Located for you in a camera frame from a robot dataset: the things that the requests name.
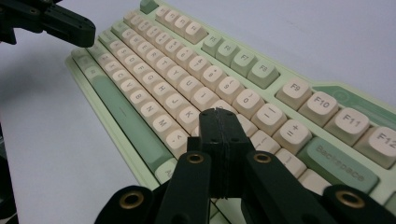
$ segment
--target function key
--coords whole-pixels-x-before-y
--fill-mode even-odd
[[[322,127],[338,111],[337,101],[323,91],[315,92],[299,112]]]
[[[248,72],[256,62],[257,58],[254,54],[242,49],[233,58],[233,61],[231,62],[231,68],[239,75],[247,77]]]
[[[180,16],[176,21],[175,21],[175,26],[174,26],[174,31],[178,35],[184,37],[186,34],[186,28],[190,24],[191,20],[187,16]]]
[[[370,120],[367,116],[353,108],[347,107],[340,110],[324,126],[324,129],[347,145],[353,146],[369,126]]]
[[[279,73],[273,64],[259,60],[247,74],[247,79],[262,89],[267,88],[279,77]]]
[[[165,15],[168,13],[169,7],[160,6],[158,7],[157,11],[155,12],[155,20],[160,24],[165,23]]]
[[[221,35],[211,33],[209,34],[202,45],[202,50],[212,57],[216,57],[216,52],[224,39]]]
[[[225,65],[230,66],[233,58],[238,52],[239,47],[235,43],[229,40],[225,40],[216,52],[216,59],[218,59]]]
[[[190,41],[192,44],[200,42],[207,36],[207,31],[200,23],[192,21],[186,28],[184,38]]]
[[[388,169],[396,161],[396,132],[388,127],[371,128],[354,148]]]
[[[309,84],[299,78],[293,78],[281,88],[276,98],[297,110],[312,95]]]

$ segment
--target black plastic part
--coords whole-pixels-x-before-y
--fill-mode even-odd
[[[236,115],[228,110],[216,108],[203,111],[199,117],[200,150],[209,154],[212,161],[212,198],[240,198],[245,182],[245,156],[254,151]]]
[[[95,26],[88,19],[54,4],[52,0],[1,0],[0,41],[15,45],[14,28],[33,33],[44,30],[79,47],[91,47]]]
[[[8,162],[0,157],[0,219],[11,217],[16,212]]]
[[[339,223],[396,223],[390,211],[367,194],[346,185],[327,187],[320,202]]]
[[[181,155],[155,223],[208,223],[210,166],[210,157],[203,152]]]
[[[245,194],[243,200],[249,203],[257,198],[270,223],[336,223],[273,154],[264,151],[250,152],[247,154],[245,168],[247,182],[253,189],[253,194]]]
[[[130,186],[117,191],[102,209],[96,224],[137,224],[150,223],[150,213],[154,204],[151,190]]]
[[[82,48],[93,45],[95,38],[94,24],[70,10],[57,5],[49,7],[42,21],[43,29],[49,35]]]

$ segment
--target green keycap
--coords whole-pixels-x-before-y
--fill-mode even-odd
[[[392,196],[385,203],[385,207],[396,216],[396,193],[393,193]]]
[[[246,77],[251,67],[257,62],[257,58],[253,53],[242,49],[239,51],[233,61],[231,62],[231,68],[239,75]]]
[[[221,35],[211,33],[209,34],[202,45],[202,50],[210,56],[215,57],[220,44],[224,41]]]
[[[239,52],[239,47],[229,40],[224,41],[218,51],[216,52],[216,58],[227,66],[231,65],[231,61],[235,55]]]
[[[378,182],[371,170],[319,137],[312,139],[297,157],[331,184],[346,184],[368,193]]]
[[[258,85],[262,89],[267,88],[279,77],[276,67],[264,60],[259,60],[251,68],[247,75],[247,79]]]

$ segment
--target cream keycap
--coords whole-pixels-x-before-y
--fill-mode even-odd
[[[258,130],[251,137],[250,141],[253,144],[254,148],[258,151],[267,151],[272,154],[275,154],[279,149],[280,145],[271,138],[267,133],[262,130]]]
[[[315,92],[298,110],[306,118],[323,127],[338,111],[338,103],[334,97],[323,91]]]
[[[285,113],[272,104],[263,105],[251,119],[259,129],[269,135],[273,135],[286,120]]]
[[[184,38],[190,41],[192,44],[196,44],[204,37],[207,36],[207,31],[204,26],[196,21],[192,21],[186,28]]]
[[[165,144],[176,159],[187,151],[187,137],[189,137],[189,135],[180,128],[166,136]]]
[[[233,107],[247,119],[251,117],[264,105],[264,100],[257,92],[245,89],[239,93],[233,101]]]
[[[285,149],[296,155],[312,138],[312,133],[298,120],[289,119],[274,134],[273,138]]]
[[[191,97],[191,103],[200,111],[206,110],[217,100],[219,97],[208,87],[202,87]]]
[[[233,100],[245,87],[234,77],[224,78],[216,87],[216,94],[228,104],[232,104]]]
[[[311,95],[312,92],[306,81],[293,78],[276,93],[276,98],[297,110]]]
[[[296,178],[306,170],[306,165],[285,148],[281,148],[276,156]]]
[[[177,90],[186,97],[187,100],[190,100],[192,96],[203,87],[204,85],[195,77],[187,76],[184,77],[179,85],[177,86]]]
[[[180,111],[186,108],[190,103],[180,93],[175,92],[166,98],[163,107],[175,119]]]
[[[396,132],[388,127],[370,128],[354,148],[389,169],[396,161]]]
[[[352,146],[369,128],[370,120],[367,116],[353,108],[344,108],[340,110],[324,126],[324,129],[334,136]]]
[[[322,195],[323,190],[332,185],[311,169],[307,169],[298,180],[306,189],[318,195]]]
[[[191,133],[195,127],[198,126],[200,113],[201,112],[194,106],[189,105],[180,111],[177,116],[177,122],[184,128],[184,130],[186,130],[187,133]]]
[[[226,77],[227,75],[221,68],[216,65],[210,65],[201,76],[201,81],[210,90],[215,91],[220,82]]]
[[[251,137],[255,132],[257,132],[259,129],[254,125],[250,120],[248,120],[245,116],[241,114],[237,114],[236,117],[239,120],[239,123],[242,126],[242,129],[245,132],[245,135],[247,137]]]

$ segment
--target keycap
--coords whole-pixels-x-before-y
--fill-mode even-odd
[[[298,120],[289,119],[274,134],[273,138],[285,149],[296,155],[312,138],[312,133]]]
[[[318,195],[323,195],[323,190],[331,186],[327,180],[311,169],[307,169],[300,178],[298,178],[298,180],[306,189],[309,189]]]
[[[248,119],[264,105],[264,100],[251,89],[242,90],[233,101],[233,107]]]
[[[256,56],[245,50],[241,49],[231,62],[231,68],[243,77],[247,77],[253,65],[257,62]]]
[[[219,97],[208,87],[202,87],[191,97],[191,103],[200,111],[206,110],[217,100]]]
[[[222,44],[224,39],[221,35],[216,33],[210,33],[204,39],[204,43],[202,45],[202,50],[208,53],[212,57],[216,57],[216,52],[218,51],[219,46]]]
[[[201,81],[210,90],[215,91],[216,87],[226,77],[227,75],[223,72],[221,68],[216,65],[210,65],[206,68],[203,75],[201,76]]]
[[[178,18],[179,13],[175,10],[170,10],[169,12],[166,13],[164,20],[163,20],[163,25],[168,27],[170,30],[173,30],[174,28],[174,23]]]
[[[258,128],[256,127],[256,125],[254,125],[250,120],[245,118],[245,116],[237,114],[236,117],[238,118],[239,123],[241,124],[242,129],[244,130],[247,137],[251,137],[251,135],[257,132]]]
[[[319,137],[313,138],[297,157],[333,185],[346,184],[368,193],[378,182],[371,170]]]
[[[164,24],[165,15],[168,13],[169,7],[159,6],[155,11],[155,20],[161,24]]]
[[[180,15],[175,21],[174,31],[180,36],[185,36],[186,28],[190,24],[191,20],[185,15]]]
[[[285,148],[281,148],[275,155],[296,178],[306,170],[306,165]]]
[[[224,78],[216,87],[216,94],[228,104],[232,104],[235,97],[244,89],[244,86],[234,77]]]
[[[272,104],[263,105],[251,119],[258,128],[269,135],[273,135],[286,120],[288,119],[285,113]]]
[[[160,181],[161,184],[168,181],[173,172],[175,171],[175,167],[177,164],[177,160],[175,158],[169,159],[169,161],[164,162],[158,169],[155,171],[155,176]]]
[[[389,169],[396,161],[396,132],[388,127],[370,128],[354,148]]]
[[[177,116],[177,122],[186,130],[187,133],[191,133],[198,126],[198,118],[200,111],[194,106],[189,105]]]
[[[275,154],[279,149],[280,145],[271,136],[262,130],[258,130],[251,137],[250,141],[254,148],[259,151],[267,151]]]
[[[317,91],[298,111],[322,127],[338,111],[338,103],[327,93]]]
[[[370,120],[367,116],[353,108],[340,110],[324,126],[324,129],[341,139],[347,145],[352,146],[369,128]]]
[[[180,111],[187,107],[189,102],[180,93],[175,92],[166,98],[163,107],[175,119]]]
[[[239,47],[229,40],[224,40],[216,52],[216,59],[227,66],[231,65],[233,58],[239,52]]]
[[[182,129],[176,129],[166,136],[165,143],[176,159],[187,151],[188,136]]]
[[[276,67],[264,60],[257,61],[247,74],[247,79],[262,89],[266,89],[279,77]]]
[[[297,110],[311,95],[312,92],[306,81],[293,78],[276,93],[276,98]]]
[[[200,23],[192,21],[186,28],[184,38],[190,41],[192,44],[196,44],[207,36],[207,31]]]

